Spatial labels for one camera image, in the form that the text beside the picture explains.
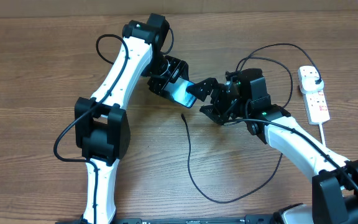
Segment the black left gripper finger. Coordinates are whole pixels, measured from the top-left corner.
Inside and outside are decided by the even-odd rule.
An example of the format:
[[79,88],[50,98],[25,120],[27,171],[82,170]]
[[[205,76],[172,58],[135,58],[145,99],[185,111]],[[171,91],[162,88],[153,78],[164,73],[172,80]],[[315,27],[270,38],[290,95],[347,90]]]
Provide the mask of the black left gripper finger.
[[173,91],[169,90],[169,88],[173,86],[172,82],[161,78],[150,78],[147,84],[152,93],[170,100],[171,102],[176,102],[173,97]]
[[188,64],[186,62],[179,62],[177,67],[174,69],[174,82],[176,83],[179,78],[187,81],[189,80]]

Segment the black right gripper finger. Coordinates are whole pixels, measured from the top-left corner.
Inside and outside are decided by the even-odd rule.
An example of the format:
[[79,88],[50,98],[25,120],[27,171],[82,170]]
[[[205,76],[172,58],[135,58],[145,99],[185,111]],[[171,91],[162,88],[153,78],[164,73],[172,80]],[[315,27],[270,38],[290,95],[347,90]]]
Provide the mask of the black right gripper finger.
[[186,91],[201,101],[205,101],[219,83],[215,78],[207,78],[199,83],[194,83],[186,88]]
[[207,105],[200,108],[200,112],[205,114],[209,119],[218,125],[223,125],[229,119],[232,107]]

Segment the Samsung Galaxy smartphone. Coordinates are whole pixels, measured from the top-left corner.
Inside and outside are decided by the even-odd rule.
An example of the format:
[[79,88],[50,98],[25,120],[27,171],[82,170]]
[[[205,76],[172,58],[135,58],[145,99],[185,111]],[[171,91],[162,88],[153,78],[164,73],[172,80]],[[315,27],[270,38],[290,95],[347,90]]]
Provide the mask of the Samsung Galaxy smartphone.
[[193,96],[191,93],[188,93],[186,89],[189,86],[194,85],[193,82],[185,80],[179,77],[175,83],[168,83],[167,86],[164,88],[165,91],[168,91],[169,97],[168,99],[181,104],[186,108],[191,108],[197,98]]

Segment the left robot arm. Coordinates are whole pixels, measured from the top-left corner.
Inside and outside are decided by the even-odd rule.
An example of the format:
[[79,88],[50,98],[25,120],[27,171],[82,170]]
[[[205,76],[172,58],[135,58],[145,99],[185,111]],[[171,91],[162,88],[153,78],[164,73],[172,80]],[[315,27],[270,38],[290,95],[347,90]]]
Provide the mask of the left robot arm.
[[80,223],[112,223],[116,215],[114,190],[119,161],[131,140],[127,106],[140,77],[147,77],[152,93],[191,108],[196,98],[188,64],[162,52],[172,30],[164,16],[151,14],[147,22],[123,27],[121,49],[101,86],[90,98],[75,104],[76,145],[88,172],[88,198]]

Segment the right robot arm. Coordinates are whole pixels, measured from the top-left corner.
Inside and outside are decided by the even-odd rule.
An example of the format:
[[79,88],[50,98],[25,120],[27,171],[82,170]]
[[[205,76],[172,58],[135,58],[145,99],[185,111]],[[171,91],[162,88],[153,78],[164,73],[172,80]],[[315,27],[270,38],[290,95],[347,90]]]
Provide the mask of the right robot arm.
[[283,107],[272,104],[262,70],[227,72],[187,87],[211,102],[200,111],[215,123],[245,122],[248,131],[286,156],[311,182],[312,203],[281,208],[264,223],[358,223],[358,160],[351,161],[308,134]]

